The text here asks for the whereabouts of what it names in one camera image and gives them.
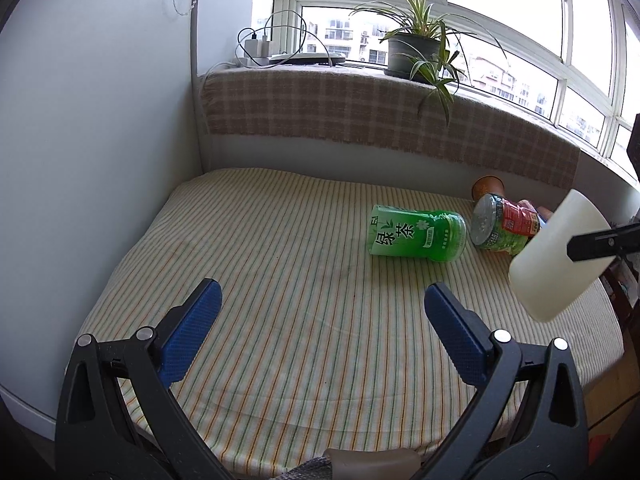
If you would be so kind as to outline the green tea bottle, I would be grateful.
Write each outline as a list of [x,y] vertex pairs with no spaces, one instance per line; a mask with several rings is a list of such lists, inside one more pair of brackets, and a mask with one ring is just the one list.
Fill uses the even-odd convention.
[[375,205],[367,248],[372,256],[451,262],[464,251],[468,228],[461,214]]

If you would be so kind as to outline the brown paper cup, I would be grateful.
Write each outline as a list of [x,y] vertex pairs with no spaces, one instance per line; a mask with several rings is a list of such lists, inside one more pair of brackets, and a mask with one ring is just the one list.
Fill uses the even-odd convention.
[[471,193],[472,199],[477,203],[486,194],[506,196],[506,188],[500,178],[488,174],[488,176],[480,177],[474,182]]

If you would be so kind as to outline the white charger plug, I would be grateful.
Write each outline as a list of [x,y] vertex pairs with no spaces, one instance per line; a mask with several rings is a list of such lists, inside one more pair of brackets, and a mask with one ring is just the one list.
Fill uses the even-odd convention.
[[267,66],[270,44],[267,36],[259,37],[256,32],[252,32],[243,44],[244,58],[247,59],[247,63],[253,66]]

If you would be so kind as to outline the plaid brown blanket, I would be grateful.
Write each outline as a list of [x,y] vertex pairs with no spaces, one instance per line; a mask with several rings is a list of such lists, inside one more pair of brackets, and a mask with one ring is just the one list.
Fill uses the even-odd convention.
[[209,133],[385,148],[569,188],[579,148],[498,107],[425,84],[329,67],[235,68],[206,76]]

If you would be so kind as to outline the brown sleeve cuff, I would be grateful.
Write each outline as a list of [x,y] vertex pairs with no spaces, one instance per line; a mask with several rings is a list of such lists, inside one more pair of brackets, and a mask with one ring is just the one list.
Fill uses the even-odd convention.
[[408,448],[381,452],[328,448],[322,456],[280,474],[279,479],[410,479],[420,467],[421,456]]

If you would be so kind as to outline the dark flat device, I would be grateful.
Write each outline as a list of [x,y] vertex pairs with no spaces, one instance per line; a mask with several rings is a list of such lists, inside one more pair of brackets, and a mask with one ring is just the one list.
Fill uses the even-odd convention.
[[339,53],[303,52],[297,54],[275,54],[268,58],[269,65],[344,65],[346,58]]

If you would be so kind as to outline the red-labelled green bottle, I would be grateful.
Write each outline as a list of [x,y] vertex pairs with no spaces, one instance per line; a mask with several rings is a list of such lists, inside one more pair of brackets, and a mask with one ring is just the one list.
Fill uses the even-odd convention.
[[470,237],[478,249],[516,256],[540,228],[536,211],[487,193],[474,207]]

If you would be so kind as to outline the potted spider plant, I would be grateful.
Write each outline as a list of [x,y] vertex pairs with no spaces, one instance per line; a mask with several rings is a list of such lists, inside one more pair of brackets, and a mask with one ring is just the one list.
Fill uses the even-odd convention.
[[451,122],[454,94],[469,76],[469,58],[463,38],[488,39],[500,53],[500,40],[482,23],[459,13],[436,14],[431,0],[372,0],[352,8],[352,15],[369,13],[393,23],[380,37],[388,44],[386,74],[425,84],[427,94],[419,108],[432,100]]

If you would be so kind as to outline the white plastic cup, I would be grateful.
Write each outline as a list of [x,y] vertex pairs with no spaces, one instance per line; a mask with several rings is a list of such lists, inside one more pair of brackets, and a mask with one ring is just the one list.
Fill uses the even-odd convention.
[[552,321],[602,274],[612,257],[574,261],[567,244],[575,235],[608,228],[599,209],[576,190],[568,192],[546,225],[513,258],[511,289],[531,318]]

